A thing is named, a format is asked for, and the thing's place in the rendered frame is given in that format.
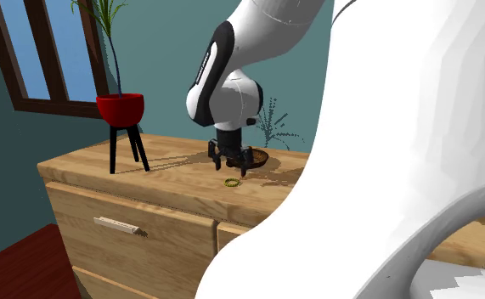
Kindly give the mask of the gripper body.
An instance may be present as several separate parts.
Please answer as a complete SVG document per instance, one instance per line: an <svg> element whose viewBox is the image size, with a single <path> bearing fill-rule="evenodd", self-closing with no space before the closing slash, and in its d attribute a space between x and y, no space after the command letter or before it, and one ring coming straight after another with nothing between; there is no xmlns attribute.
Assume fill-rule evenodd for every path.
<svg viewBox="0 0 485 299"><path fill-rule="evenodd" d="M240 153L242 130L240 128L233 131L217 129L216 133L218 148L223 149L223 155L235 158Z"/></svg>

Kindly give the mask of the red pot plant on stand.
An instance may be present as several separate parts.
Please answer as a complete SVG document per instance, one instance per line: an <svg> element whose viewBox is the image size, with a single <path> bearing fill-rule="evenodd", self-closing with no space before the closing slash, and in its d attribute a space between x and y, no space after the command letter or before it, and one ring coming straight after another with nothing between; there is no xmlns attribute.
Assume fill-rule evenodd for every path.
<svg viewBox="0 0 485 299"><path fill-rule="evenodd" d="M110 44L115 64L117 93L96 97L97 108L110 126L110 174L116 173L116 137L117 132L121 130L127 131L134 160L141 161L144 170L148 172L149 163L138 130L138 124L144 115L144 96L140 93L122 92L120 67L112 38L112 27L116 14L128 3L127 0L122 0L121 3L115 5L114 1L96 0L92 8L89 8L80 0L70 0L70 9L74 14L75 7L78 7L79 11L88 13L101 26Z"/></svg>

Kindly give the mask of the wooden chest of drawers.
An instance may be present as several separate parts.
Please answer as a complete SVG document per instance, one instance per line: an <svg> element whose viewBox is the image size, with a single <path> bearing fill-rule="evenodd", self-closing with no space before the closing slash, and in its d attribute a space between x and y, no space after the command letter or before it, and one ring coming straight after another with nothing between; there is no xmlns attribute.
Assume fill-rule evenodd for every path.
<svg viewBox="0 0 485 299"><path fill-rule="evenodd" d="M485 174L402 153L271 149L228 187L201 140L144 135L149 170L116 143L38 165L89 299L485 299L421 264L485 216Z"/></svg>

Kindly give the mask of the dark wooden frame window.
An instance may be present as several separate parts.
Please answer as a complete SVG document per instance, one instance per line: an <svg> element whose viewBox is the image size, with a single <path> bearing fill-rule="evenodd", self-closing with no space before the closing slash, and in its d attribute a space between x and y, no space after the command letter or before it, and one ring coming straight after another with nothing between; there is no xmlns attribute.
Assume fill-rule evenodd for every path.
<svg viewBox="0 0 485 299"><path fill-rule="evenodd" d="M94 102L70 99L46 0L23 0L23 7L50 98L36 99L28 95L0 5L0 70L14 110L99 119L101 115Z"/></svg>

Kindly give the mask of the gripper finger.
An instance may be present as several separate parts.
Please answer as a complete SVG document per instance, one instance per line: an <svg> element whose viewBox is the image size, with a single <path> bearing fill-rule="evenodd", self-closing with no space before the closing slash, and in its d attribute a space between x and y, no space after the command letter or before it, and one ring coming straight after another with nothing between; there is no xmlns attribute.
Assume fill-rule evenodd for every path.
<svg viewBox="0 0 485 299"><path fill-rule="evenodd" d="M218 148L218 142L216 139L211 139L208 142L208 157L215 163L215 169L218 171L221 168L221 157L223 155L223 149Z"/></svg>
<svg viewBox="0 0 485 299"><path fill-rule="evenodd" d="M252 147L251 146L242 147L237 157L237 162L240 168L240 175L242 177L246 175L246 172L250 168L253 161L254 161L254 158L253 158Z"/></svg>

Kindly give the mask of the brown woven basket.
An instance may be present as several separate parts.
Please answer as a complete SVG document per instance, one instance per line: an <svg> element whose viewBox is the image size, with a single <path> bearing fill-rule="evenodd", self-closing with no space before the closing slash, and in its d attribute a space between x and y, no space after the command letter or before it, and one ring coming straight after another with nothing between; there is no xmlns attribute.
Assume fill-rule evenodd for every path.
<svg viewBox="0 0 485 299"><path fill-rule="evenodd" d="M256 148L252 148L252 152L253 152L254 161L251 164L249 169L258 168L258 167L266 164L268 157L269 157L268 153L266 153L265 151L263 151L261 149L256 149ZM228 166L228 167L239 167L238 162L237 162L237 157L238 156L235 156L235 158L228 157L227 160L226 160L226 166Z"/></svg>

